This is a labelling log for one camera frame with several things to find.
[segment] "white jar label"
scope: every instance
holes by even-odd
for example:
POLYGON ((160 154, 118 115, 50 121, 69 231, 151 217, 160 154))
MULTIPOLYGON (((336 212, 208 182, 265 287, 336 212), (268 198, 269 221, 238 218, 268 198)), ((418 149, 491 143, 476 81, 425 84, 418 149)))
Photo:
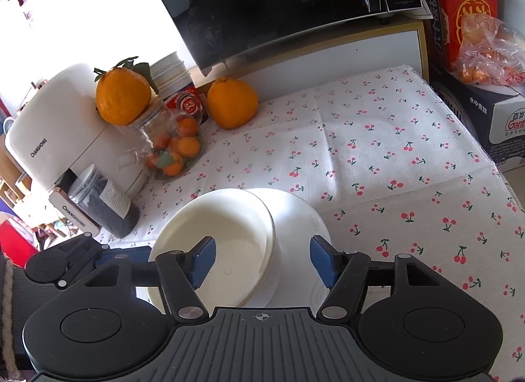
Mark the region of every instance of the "white jar label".
POLYGON ((110 180, 108 180, 104 190, 100 194, 100 199, 123 219, 128 214, 128 210, 130 210, 131 200, 129 197, 125 196, 110 180))

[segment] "beige rope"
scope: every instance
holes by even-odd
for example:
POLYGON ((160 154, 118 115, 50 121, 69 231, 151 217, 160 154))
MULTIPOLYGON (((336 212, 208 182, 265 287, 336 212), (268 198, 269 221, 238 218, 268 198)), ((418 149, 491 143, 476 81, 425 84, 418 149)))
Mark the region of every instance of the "beige rope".
POLYGON ((15 352, 12 348, 12 261, 7 257, 5 259, 4 288, 2 290, 2 358, 9 372, 9 377, 20 379, 20 372, 16 367, 15 352))

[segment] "silver bolt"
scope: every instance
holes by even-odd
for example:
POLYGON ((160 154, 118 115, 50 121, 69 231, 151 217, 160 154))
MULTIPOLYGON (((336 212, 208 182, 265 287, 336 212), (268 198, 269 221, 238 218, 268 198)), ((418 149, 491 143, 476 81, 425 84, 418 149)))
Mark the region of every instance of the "silver bolt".
POLYGON ((204 314, 204 311, 198 306, 185 306, 178 311, 178 316, 180 318, 185 318, 188 320, 193 320, 199 318, 204 314))
POLYGON ((339 320, 347 316, 347 311, 340 306, 327 306, 321 313, 325 318, 330 318, 331 320, 339 320))

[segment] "cardboard box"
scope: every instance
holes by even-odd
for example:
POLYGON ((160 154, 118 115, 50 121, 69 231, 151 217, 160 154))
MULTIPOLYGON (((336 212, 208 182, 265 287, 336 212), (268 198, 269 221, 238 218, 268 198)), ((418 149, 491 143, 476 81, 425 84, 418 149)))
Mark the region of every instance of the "cardboard box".
POLYGON ((463 34, 461 20, 465 13, 486 13, 498 17, 498 0, 426 0, 434 15, 427 22, 426 36, 432 60, 448 71, 457 59, 463 34))
POLYGON ((501 172, 525 164, 525 88, 468 86, 436 65, 430 85, 501 172))

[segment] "yellow logo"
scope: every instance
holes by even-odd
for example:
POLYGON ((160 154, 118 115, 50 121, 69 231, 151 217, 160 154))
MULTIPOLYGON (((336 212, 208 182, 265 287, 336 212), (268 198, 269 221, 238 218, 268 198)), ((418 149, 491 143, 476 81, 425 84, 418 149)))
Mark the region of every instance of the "yellow logo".
POLYGON ((461 20, 465 14, 484 13, 491 16, 490 6, 485 0, 465 0, 459 7, 458 16, 456 18, 456 31, 458 43, 463 42, 463 33, 461 31, 461 20))

